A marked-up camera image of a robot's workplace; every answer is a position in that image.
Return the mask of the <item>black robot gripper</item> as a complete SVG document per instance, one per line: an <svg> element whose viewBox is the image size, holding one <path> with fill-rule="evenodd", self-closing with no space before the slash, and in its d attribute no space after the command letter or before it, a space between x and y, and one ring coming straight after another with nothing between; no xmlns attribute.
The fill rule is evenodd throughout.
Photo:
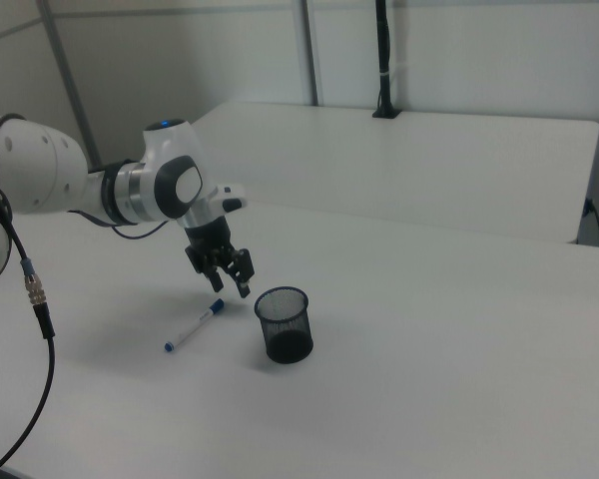
<svg viewBox="0 0 599 479"><path fill-rule="evenodd" d="M220 268L233 279L240 297L248 297L254 266L247 249L235 249L231 244L231 230L227 220L217 218L204 226L185 229L185 233L190 241L185 253L194 270L209 280L214 292L224 288L218 273Z"/></svg>

